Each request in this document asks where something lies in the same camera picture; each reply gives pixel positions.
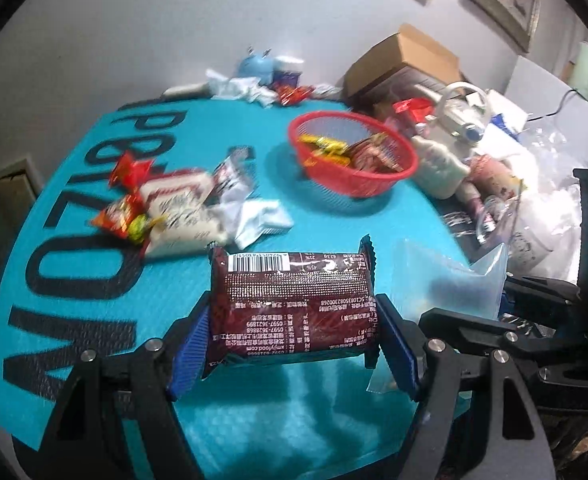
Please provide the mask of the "clear plastic bag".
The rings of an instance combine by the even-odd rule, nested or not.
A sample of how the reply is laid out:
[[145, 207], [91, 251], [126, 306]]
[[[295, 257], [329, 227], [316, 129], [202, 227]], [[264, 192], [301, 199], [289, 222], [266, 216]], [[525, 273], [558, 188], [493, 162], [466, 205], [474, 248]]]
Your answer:
[[499, 244], [467, 264], [404, 238], [393, 250], [390, 289], [380, 289], [379, 295], [404, 321], [419, 322], [434, 308], [495, 321], [508, 255], [507, 246]]

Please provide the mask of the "dark red biscuit package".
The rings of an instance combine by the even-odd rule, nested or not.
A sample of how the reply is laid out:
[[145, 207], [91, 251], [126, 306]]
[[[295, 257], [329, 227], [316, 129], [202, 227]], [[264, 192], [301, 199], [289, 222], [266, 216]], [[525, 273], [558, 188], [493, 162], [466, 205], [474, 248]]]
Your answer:
[[209, 342], [204, 373], [362, 356], [378, 362], [375, 251], [209, 252]]

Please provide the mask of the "white red plum drink bag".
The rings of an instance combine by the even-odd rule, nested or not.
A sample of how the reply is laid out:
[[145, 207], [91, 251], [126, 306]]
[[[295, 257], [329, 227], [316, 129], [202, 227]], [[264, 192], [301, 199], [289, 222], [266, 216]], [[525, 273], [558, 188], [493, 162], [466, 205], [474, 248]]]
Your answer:
[[201, 169], [161, 174], [144, 182], [139, 193], [156, 221], [144, 243], [145, 258], [194, 254], [209, 244], [224, 244], [228, 233], [205, 205], [213, 190], [213, 177]]

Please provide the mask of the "white snack wrapper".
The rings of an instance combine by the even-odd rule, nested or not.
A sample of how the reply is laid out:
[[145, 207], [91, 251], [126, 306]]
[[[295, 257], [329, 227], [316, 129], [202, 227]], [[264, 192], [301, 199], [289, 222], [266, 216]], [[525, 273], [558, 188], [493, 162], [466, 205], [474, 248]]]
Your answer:
[[234, 242], [243, 250], [263, 235], [285, 233], [293, 226], [294, 221], [280, 200], [246, 200], [241, 208]]

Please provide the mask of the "red cartoon candy packet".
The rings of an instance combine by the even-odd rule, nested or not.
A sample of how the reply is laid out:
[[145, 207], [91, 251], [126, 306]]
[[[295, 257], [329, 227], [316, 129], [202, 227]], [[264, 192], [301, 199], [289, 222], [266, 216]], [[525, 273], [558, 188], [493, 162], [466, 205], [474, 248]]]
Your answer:
[[108, 232], [121, 240], [128, 237], [128, 229], [135, 218], [145, 213], [144, 203], [138, 194], [127, 194], [103, 208], [89, 222], [99, 230]]

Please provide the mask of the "white black printed snack packet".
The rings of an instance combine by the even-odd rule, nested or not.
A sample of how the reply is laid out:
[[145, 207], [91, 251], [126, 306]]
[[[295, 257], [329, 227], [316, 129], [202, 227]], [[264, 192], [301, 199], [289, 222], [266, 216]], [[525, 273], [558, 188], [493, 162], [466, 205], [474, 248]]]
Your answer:
[[213, 193], [218, 203], [244, 202], [254, 192], [254, 179], [240, 152], [228, 155], [214, 170]]

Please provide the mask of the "striped shrimp snack bag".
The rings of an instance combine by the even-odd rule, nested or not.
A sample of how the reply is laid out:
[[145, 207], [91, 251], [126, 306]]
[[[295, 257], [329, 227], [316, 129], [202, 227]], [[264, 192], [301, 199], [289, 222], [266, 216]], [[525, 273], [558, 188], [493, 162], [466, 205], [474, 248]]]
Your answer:
[[395, 142], [378, 132], [352, 144], [347, 152], [352, 169], [374, 174], [397, 174], [404, 170], [395, 156]]

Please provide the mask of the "small red candy packet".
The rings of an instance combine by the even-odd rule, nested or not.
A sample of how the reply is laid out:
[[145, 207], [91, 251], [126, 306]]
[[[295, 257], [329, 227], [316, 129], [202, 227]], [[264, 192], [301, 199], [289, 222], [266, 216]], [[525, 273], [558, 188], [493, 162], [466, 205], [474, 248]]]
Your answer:
[[110, 188], [119, 186], [129, 193], [137, 192], [140, 186], [148, 180], [153, 165], [153, 159], [137, 160], [131, 152], [125, 152], [119, 157], [110, 172], [108, 186]]

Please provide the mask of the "yellow snack bag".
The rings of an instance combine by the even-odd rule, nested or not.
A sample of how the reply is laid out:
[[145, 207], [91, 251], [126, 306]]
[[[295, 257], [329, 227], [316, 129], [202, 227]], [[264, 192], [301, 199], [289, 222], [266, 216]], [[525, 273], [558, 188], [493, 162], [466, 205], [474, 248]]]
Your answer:
[[350, 165], [350, 158], [347, 156], [349, 144], [345, 141], [327, 136], [313, 136], [308, 133], [301, 134], [298, 140], [306, 145], [316, 157], [344, 167]]

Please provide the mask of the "yellow green lollipop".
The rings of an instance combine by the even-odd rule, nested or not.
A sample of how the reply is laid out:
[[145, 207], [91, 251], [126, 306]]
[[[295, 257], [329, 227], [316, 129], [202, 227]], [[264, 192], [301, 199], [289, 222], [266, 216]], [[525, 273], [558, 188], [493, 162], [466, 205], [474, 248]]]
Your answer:
[[132, 244], [142, 245], [148, 239], [154, 226], [163, 224], [163, 217], [151, 218], [147, 214], [139, 214], [126, 227], [126, 239]]

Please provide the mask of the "red plastic basket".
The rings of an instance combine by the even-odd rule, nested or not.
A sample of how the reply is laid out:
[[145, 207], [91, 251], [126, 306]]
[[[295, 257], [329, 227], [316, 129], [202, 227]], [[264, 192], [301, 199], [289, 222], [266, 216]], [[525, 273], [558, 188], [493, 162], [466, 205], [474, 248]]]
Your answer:
[[351, 198], [384, 194], [419, 167], [407, 138], [352, 112], [297, 116], [288, 125], [288, 142], [310, 180]]

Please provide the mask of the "crumpled white tissue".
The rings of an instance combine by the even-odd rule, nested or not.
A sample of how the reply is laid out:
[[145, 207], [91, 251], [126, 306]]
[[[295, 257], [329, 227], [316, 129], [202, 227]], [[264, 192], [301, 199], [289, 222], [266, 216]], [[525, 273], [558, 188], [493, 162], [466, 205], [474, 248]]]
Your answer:
[[258, 103], [262, 107], [278, 102], [277, 92], [263, 86], [257, 77], [228, 78], [209, 68], [206, 78], [208, 91], [215, 100]]

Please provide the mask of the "red snack packet by jar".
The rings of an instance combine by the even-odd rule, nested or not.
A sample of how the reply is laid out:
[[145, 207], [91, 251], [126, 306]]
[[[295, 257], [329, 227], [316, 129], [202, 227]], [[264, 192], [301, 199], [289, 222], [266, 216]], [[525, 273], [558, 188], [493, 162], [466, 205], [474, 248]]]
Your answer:
[[314, 93], [314, 88], [309, 86], [291, 87], [286, 84], [277, 86], [279, 104], [284, 107], [296, 106], [309, 99]]

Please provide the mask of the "blue deer humidifier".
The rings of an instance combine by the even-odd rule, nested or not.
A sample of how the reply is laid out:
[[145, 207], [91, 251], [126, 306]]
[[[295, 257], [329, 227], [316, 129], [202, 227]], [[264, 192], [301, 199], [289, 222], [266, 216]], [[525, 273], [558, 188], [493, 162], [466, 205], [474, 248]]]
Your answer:
[[247, 49], [247, 55], [236, 68], [238, 78], [257, 78], [262, 86], [269, 87], [273, 80], [273, 58], [271, 50], [259, 52], [254, 48]]

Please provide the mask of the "white lid purple jar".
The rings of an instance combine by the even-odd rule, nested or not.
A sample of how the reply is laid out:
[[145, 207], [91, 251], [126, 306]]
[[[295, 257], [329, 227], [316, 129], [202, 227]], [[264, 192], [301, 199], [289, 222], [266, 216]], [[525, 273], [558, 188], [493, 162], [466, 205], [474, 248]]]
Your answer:
[[275, 87], [296, 88], [303, 73], [305, 61], [291, 55], [277, 55], [273, 60], [272, 84]]

